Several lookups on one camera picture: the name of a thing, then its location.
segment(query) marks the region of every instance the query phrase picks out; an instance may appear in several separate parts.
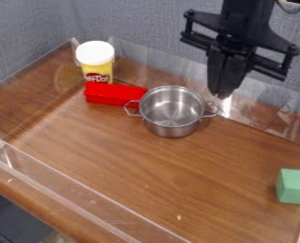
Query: white lid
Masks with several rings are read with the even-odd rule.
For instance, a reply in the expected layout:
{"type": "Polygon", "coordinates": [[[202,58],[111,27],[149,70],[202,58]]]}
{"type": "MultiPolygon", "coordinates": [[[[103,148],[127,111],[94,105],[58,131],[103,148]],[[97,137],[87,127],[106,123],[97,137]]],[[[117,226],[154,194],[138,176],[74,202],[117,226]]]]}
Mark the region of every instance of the white lid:
{"type": "Polygon", "coordinates": [[[85,42],[75,50],[75,57],[85,65],[102,65],[114,58],[113,45],[102,41],[85,42]]]}

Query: metal pot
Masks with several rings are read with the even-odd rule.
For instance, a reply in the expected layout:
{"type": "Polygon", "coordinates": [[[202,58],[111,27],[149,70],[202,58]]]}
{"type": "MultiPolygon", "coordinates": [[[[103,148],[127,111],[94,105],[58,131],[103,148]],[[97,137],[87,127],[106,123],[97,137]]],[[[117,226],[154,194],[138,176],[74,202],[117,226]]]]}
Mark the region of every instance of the metal pot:
{"type": "Polygon", "coordinates": [[[180,138],[196,130],[202,118],[216,116],[218,106],[213,102],[204,102],[200,95],[188,88],[168,85],[151,89],[139,101],[129,101],[125,110],[129,116],[143,118],[153,133],[180,138]],[[130,103],[138,103],[139,114],[130,113],[130,103]],[[205,115],[206,103],[214,105],[210,115],[205,115]]]}

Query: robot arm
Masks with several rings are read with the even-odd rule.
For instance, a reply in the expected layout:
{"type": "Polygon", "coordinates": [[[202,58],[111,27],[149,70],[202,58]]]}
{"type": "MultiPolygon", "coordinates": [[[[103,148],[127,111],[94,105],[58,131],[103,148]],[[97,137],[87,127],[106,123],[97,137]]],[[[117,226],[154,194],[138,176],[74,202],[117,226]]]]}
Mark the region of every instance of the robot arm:
{"type": "Polygon", "coordinates": [[[220,99],[240,87],[245,75],[256,70],[284,81],[292,58],[300,48],[269,27],[274,0],[224,0],[221,14],[190,9],[181,41],[206,51],[209,90],[220,99]],[[193,30],[197,24],[217,32],[216,38],[193,30]],[[257,54],[257,47],[284,54],[277,62],[257,54]]]}

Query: pot handle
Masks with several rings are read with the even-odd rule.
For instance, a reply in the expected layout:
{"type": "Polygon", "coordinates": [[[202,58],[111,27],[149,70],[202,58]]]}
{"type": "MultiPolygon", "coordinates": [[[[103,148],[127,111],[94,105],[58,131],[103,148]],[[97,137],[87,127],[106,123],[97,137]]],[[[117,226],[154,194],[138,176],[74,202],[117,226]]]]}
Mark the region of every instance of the pot handle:
{"type": "Polygon", "coordinates": [[[213,114],[204,115],[202,118],[212,118],[212,117],[214,117],[217,115],[220,107],[218,107],[218,105],[214,102],[205,102],[205,103],[210,103],[214,106],[214,111],[213,111],[213,114]]]}
{"type": "Polygon", "coordinates": [[[126,111],[126,113],[127,113],[127,115],[130,116],[130,117],[142,117],[139,114],[133,114],[133,113],[130,113],[130,110],[129,110],[129,105],[130,105],[130,103],[139,103],[139,101],[129,101],[126,104],[125,104],[125,111],[126,111]]]}

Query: green foam block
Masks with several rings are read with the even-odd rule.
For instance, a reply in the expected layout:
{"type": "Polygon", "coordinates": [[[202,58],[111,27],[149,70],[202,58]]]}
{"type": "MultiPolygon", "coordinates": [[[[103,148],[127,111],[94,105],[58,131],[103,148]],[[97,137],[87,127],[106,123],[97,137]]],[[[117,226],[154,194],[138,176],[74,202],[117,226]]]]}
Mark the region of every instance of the green foam block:
{"type": "Polygon", "coordinates": [[[280,202],[300,204],[300,170],[281,169],[276,189],[280,202]]]}

